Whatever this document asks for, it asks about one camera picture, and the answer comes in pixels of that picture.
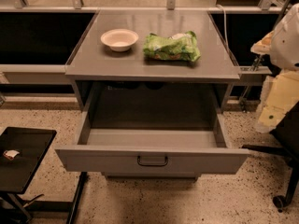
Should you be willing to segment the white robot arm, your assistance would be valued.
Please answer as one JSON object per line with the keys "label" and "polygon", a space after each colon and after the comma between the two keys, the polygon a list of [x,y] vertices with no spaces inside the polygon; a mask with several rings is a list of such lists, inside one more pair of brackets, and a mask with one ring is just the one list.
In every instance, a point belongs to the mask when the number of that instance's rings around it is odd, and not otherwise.
{"label": "white robot arm", "polygon": [[270,56],[280,72],[263,82],[255,125],[259,133],[269,133],[299,102],[299,4],[295,4],[274,30],[255,43],[251,52]]}

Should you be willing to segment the black robot base with casters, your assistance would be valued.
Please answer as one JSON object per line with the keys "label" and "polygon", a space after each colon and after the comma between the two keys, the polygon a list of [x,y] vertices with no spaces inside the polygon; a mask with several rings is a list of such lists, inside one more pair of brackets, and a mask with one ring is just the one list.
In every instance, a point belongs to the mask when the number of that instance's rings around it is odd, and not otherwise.
{"label": "black robot base with casters", "polygon": [[299,180],[299,102],[270,133],[278,140],[280,147],[244,145],[243,148],[284,157],[292,168],[286,195],[273,198],[274,206],[281,212],[291,204]]}

